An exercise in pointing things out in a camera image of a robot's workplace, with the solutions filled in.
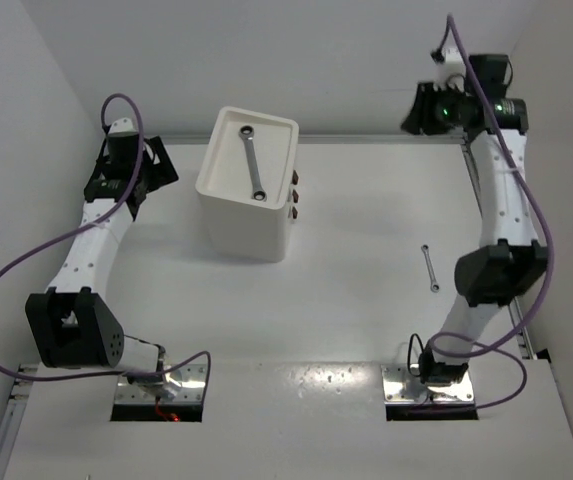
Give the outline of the white drawer cabinet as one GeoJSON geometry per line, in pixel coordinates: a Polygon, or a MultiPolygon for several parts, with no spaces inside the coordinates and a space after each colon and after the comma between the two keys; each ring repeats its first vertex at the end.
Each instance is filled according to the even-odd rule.
{"type": "Polygon", "coordinates": [[[215,122],[195,188],[214,250],[233,257],[280,262],[294,221],[291,208],[299,125],[287,118],[237,107],[222,108],[215,122]],[[254,148],[266,200],[252,198],[239,130],[254,128],[254,148]]]}

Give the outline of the long silver ratchet wrench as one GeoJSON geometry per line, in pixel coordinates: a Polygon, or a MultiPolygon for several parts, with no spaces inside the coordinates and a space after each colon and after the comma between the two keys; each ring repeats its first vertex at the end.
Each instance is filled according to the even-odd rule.
{"type": "Polygon", "coordinates": [[[244,125],[239,130],[239,136],[244,144],[247,165],[252,186],[252,198],[263,202],[266,200],[266,192],[262,186],[257,157],[254,148],[254,128],[251,125],[244,125]]]}

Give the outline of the small silver wrench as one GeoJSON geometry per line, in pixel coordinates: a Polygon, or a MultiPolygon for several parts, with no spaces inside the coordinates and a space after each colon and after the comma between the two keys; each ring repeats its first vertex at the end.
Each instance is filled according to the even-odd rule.
{"type": "Polygon", "coordinates": [[[437,277],[435,274],[435,270],[432,264],[432,260],[430,257],[430,248],[427,244],[424,244],[421,246],[421,251],[422,254],[424,256],[425,259],[425,263],[426,263],[426,267],[427,267],[427,272],[429,275],[429,280],[430,280],[430,290],[433,293],[438,293],[440,291],[440,284],[437,281],[437,277]]]}

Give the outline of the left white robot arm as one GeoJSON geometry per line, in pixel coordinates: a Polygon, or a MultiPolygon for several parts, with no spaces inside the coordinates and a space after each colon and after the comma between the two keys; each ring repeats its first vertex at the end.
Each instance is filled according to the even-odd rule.
{"type": "Polygon", "coordinates": [[[104,296],[119,246],[141,205],[177,179],[160,137],[140,139],[128,117],[110,124],[84,188],[84,231],[46,290],[31,294],[25,304],[45,366],[99,368],[133,377],[159,369],[161,347],[127,336],[104,296]]]}

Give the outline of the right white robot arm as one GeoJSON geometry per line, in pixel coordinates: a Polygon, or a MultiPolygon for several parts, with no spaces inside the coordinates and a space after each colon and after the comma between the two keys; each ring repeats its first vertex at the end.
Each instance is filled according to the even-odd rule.
{"type": "Polygon", "coordinates": [[[521,186],[528,114],[522,99],[507,95],[504,54],[463,57],[456,48],[434,51],[433,81],[418,84],[401,124],[411,135],[460,129],[475,162],[482,227],[479,246],[455,265],[457,295],[438,337],[418,360],[427,385],[460,381],[473,344],[490,321],[545,273],[550,253],[533,225],[521,186]]]}

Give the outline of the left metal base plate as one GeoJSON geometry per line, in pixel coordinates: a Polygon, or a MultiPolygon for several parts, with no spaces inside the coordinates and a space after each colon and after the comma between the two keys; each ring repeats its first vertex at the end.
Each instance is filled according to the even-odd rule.
{"type": "Polygon", "coordinates": [[[157,377],[118,378],[114,404],[152,406],[156,400],[162,405],[197,405],[207,386],[206,364],[188,364],[157,377]]]}

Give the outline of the metal base plate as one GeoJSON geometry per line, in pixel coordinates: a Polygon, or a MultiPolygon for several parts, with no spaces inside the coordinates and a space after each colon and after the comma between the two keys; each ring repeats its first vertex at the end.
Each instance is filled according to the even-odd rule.
{"type": "Polygon", "coordinates": [[[188,364],[157,377],[118,378],[114,404],[152,406],[156,400],[162,405],[197,405],[207,386],[206,364],[188,364]]]}
{"type": "Polygon", "coordinates": [[[382,383],[387,406],[472,405],[475,403],[469,373],[449,385],[423,384],[405,364],[382,364],[382,383]]]}

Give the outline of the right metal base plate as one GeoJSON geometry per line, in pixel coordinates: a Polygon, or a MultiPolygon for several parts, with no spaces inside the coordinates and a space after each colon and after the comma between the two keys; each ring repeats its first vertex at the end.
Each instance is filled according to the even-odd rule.
{"type": "Polygon", "coordinates": [[[382,383],[387,406],[472,405],[475,403],[469,373],[449,385],[423,384],[405,364],[382,364],[382,383]]]}

